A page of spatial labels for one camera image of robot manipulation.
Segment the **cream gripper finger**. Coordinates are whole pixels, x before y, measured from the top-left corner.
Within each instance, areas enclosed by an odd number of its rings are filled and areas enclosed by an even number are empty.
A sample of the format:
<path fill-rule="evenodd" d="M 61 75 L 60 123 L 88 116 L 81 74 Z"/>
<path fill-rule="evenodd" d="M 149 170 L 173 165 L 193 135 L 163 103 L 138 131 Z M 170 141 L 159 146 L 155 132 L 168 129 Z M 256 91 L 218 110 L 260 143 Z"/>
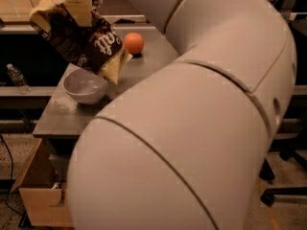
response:
<path fill-rule="evenodd" d="M 92 26 L 92 0 L 65 0 L 64 6 L 79 27 Z"/>

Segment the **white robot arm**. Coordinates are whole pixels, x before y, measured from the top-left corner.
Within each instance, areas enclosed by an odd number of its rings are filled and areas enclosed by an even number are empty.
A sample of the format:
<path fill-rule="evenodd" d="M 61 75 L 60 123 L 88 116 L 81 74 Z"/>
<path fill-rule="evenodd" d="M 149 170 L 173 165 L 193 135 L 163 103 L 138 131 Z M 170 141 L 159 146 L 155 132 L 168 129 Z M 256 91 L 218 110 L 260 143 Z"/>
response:
<path fill-rule="evenodd" d="M 129 0 L 177 51 L 88 124 L 75 230 L 243 230 L 292 97 L 292 33 L 268 0 Z"/>

